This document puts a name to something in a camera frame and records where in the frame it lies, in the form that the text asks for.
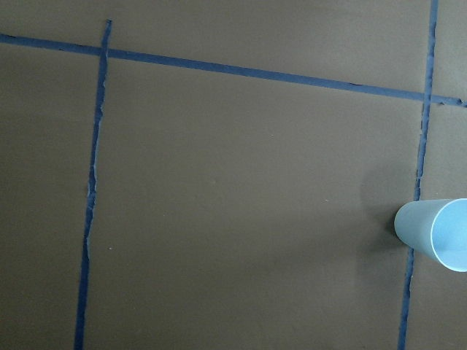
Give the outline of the light blue cup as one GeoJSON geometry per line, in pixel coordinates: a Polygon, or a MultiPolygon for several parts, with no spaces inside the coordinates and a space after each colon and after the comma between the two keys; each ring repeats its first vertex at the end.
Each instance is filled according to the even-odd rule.
{"type": "Polygon", "coordinates": [[[395,233],[415,251],[466,272],[466,199],[412,201],[396,213],[395,233]]]}

